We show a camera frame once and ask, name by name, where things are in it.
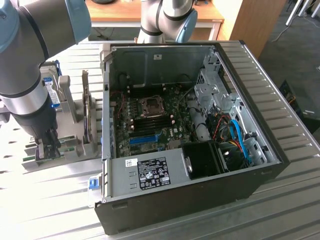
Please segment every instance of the motherboard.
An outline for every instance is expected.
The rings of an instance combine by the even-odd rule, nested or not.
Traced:
[[[176,149],[194,141],[187,93],[179,84],[111,92],[116,157]]]

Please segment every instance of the warning label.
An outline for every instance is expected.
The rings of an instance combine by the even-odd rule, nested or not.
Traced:
[[[167,161],[165,157],[138,161],[140,188],[152,189],[170,184]]]

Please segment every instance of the green circuit board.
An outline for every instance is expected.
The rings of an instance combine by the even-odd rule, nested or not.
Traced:
[[[128,93],[117,92],[111,94],[110,105],[114,107],[116,158],[134,156],[145,153],[160,152],[168,149],[176,149],[181,144],[193,141],[190,130],[193,128],[186,101],[182,99],[187,89],[179,85],[166,87],[161,95],[153,96],[163,103],[163,116],[170,116],[174,123],[169,127],[155,129],[154,135],[157,142],[130,144],[130,133],[136,132],[132,129],[133,120],[145,119],[141,98],[130,96]]]

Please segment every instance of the robotic arm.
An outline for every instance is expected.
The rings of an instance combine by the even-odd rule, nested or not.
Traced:
[[[198,18],[193,3],[193,0],[141,0],[137,43],[163,43],[164,34],[177,43],[187,42]]]
[[[60,156],[56,110],[40,74],[48,58],[90,34],[83,0],[0,0],[0,99],[38,144],[36,159]]]

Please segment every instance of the blue pcie slot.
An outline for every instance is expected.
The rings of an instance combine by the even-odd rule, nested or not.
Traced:
[[[144,137],[135,137],[129,140],[130,144],[145,144],[145,143],[156,143],[158,138],[154,136],[144,136]]]

